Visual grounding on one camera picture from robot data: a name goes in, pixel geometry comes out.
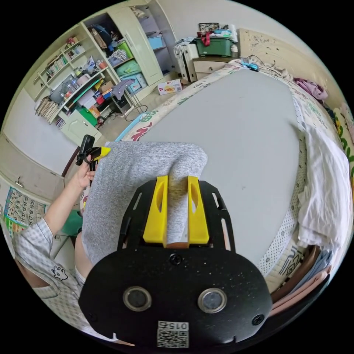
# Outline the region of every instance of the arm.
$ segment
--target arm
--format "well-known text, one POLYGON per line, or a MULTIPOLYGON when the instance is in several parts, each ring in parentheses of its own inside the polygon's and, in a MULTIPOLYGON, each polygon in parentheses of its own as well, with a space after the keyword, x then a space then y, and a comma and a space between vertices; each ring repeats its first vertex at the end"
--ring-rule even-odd
POLYGON ((59 197, 49 207, 44 220, 53 235, 56 235, 62 229, 75 202, 80 197, 84 188, 89 185, 94 174, 94 171, 89 171, 89 165, 83 162, 59 197))

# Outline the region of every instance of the hand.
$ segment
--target hand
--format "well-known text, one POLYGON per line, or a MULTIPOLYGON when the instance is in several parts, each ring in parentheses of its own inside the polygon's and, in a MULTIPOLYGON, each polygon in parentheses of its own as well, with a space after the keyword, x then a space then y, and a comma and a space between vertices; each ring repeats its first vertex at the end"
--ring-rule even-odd
MULTIPOLYGON (((91 155, 88 155, 87 160, 91 160, 91 155)), ((85 161, 79 167, 76 172, 77 183, 81 188, 86 188, 90 185, 90 181, 93 181, 95 171, 90 171, 90 166, 85 161)))

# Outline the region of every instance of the pink cloth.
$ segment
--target pink cloth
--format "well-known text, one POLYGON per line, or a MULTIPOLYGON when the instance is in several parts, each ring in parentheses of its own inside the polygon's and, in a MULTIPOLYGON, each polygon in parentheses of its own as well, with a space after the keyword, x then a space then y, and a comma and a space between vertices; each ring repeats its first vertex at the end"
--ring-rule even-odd
POLYGON ((323 101, 328 97, 327 92, 313 81, 307 81, 301 78, 294 78, 294 81, 303 90, 315 97, 317 100, 323 101))
POLYGON ((269 317, 288 309, 292 305, 295 305, 300 300, 302 300, 306 295, 308 295, 312 290, 318 287, 326 279, 327 275, 331 271, 331 268, 332 266, 330 265, 325 270, 317 273, 313 278, 306 282, 302 287, 297 289, 294 293, 285 296, 284 298, 273 304, 273 308, 269 314, 269 317))

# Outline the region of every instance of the pillow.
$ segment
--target pillow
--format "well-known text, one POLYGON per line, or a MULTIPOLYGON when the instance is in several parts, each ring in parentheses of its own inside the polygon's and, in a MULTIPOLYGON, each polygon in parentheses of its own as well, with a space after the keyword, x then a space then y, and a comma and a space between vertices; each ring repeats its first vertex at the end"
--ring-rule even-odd
POLYGON ((351 141, 354 143, 354 118, 350 112, 348 105, 344 102, 342 103, 341 113, 346 120, 349 134, 351 136, 351 141))
POLYGON ((354 189, 354 143, 351 139, 351 135, 348 130, 347 121, 344 115, 341 114, 341 110, 339 108, 335 108, 333 112, 334 112, 334 117, 336 119, 336 126, 338 130, 339 138, 340 141, 342 142, 343 150, 349 160, 351 184, 352 184, 352 189, 354 189))

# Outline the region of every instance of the white wall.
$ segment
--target white wall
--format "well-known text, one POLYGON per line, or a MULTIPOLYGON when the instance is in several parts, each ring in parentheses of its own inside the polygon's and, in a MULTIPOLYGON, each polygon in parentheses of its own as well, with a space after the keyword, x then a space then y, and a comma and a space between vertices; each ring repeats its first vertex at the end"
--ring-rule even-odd
POLYGON ((158 2, 171 22, 177 40, 196 36, 199 31, 198 23, 233 24, 236 28, 261 32, 289 43, 324 66, 318 56, 293 32, 248 6, 229 0, 158 0, 158 2))
POLYGON ((34 101, 22 89, 3 132, 25 155, 61 175, 77 146, 55 125, 35 115, 34 107, 34 101))

